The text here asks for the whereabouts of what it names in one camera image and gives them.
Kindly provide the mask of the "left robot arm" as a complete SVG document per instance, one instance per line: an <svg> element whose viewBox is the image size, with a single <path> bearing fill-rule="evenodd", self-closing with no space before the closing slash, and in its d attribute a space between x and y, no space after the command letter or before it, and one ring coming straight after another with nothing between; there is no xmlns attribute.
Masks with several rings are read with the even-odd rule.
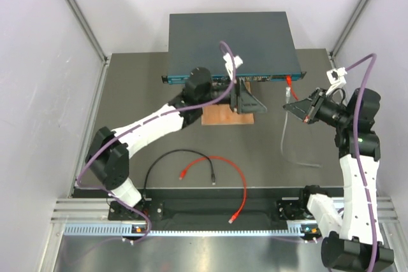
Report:
<svg viewBox="0 0 408 272"><path fill-rule="evenodd" d="M130 158L155 140L188 127L211 104L228 104L238 114L266 111L243 80L231 79L228 85L214 85L208 69L195 68L182 92L156 112L124 127L100 128L85 158L85 168L92 171L108 193L123 202L122 211L129 218L141 217L145 205L129 177Z"/></svg>

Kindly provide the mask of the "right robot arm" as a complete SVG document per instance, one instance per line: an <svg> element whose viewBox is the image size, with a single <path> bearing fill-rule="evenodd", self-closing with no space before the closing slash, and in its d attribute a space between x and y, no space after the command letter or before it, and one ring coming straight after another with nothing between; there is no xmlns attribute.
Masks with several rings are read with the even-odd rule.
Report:
<svg viewBox="0 0 408 272"><path fill-rule="evenodd" d="M348 104L336 103L324 89L284 105L306 124L324 122L335 128L335 146L344 182L343 212L317 185L306 186L298 212L314 218L323 238L321 260L328 269L384 271L394 263L394 251L384 246L377 217L376 179L380 140L373 131L380 95L358 88Z"/></svg>

